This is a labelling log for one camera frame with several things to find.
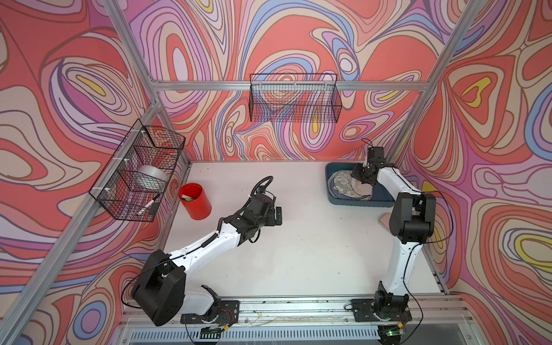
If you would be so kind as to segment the white green flowers coaster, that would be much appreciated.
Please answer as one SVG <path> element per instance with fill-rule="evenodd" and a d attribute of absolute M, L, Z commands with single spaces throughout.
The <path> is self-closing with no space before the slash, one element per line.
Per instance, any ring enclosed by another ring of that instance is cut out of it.
<path fill-rule="evenodd" d="M 352 190 L 352 171 L 338 170 L 329 179 L 329 187 L 334 198 L 356 199 L 356 193 Z"/>

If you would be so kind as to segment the pink cartoon girl coaster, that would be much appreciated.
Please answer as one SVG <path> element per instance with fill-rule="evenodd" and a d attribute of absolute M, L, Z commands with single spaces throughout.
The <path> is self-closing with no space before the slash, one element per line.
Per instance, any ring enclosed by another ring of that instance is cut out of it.
<path fill-rule="evenodd" d="M 352 178 L 351 184 L 352 190 L 359 200 L 369 200 L 372 197 L 373 186 L 369 183 L 362 183 L 358 179 Z"/>

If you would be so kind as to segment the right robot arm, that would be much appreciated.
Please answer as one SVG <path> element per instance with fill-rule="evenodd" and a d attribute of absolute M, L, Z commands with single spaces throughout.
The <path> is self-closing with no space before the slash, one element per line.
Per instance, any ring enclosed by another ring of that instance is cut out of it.
<path fill-rule="evenodd" d="M 422 245 L 434 234 L 436 198 L 408 182 L 399 169 L 384 158 L 383 147 L 369 147 L 365 163 L 358 163 L 352 177 L 372 186 L 380 184 L 394 198 L 389 230 L 395 237 L 385 279 L 378 285 L 373 309 L 404 311 L 410 299 L 409 283 Z"/>

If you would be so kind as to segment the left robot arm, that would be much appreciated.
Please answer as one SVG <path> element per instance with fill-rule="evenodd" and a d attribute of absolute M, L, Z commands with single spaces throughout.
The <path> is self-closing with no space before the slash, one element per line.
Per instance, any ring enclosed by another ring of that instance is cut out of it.
<path fill-rule="evenodd" d="M 170 253 L 153 252 L 137 276 L 132 299 L 155 326 L 163 326 L 177 315 L 204 323 L 216 321 L 221 313 L 220 297 L 207 285 L 187 288 L 187 279 L 226 252 L 256 242 L 263 227 L 280 226 L 282 209 L 275 201 L 273 195 L 251 195 L 240 210 L 220 218 L 217 228 L 200 240 Z"/>

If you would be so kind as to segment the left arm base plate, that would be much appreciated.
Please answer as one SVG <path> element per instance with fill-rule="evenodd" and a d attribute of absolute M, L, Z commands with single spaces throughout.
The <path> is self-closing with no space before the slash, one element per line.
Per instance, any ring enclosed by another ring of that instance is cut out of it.
<path fill-rule="evenodd" d="M 204 315 L 183 314 L 181 323 L 187 325 L 216 324 L 231 326 L 239 321 L 239 311 L 239 300 L 215 301 Z"/>

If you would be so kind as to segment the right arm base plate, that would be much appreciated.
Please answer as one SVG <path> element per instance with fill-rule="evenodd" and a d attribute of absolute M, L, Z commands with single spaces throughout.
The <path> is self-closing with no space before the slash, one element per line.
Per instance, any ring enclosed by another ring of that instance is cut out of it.
<path fill-rule="evenodd" d="M 356 322 L 408 323 L 413 320 L 406 309 L 384 306 L 376 310 L 373 298 L 352 299 L 350 303 Z"/>

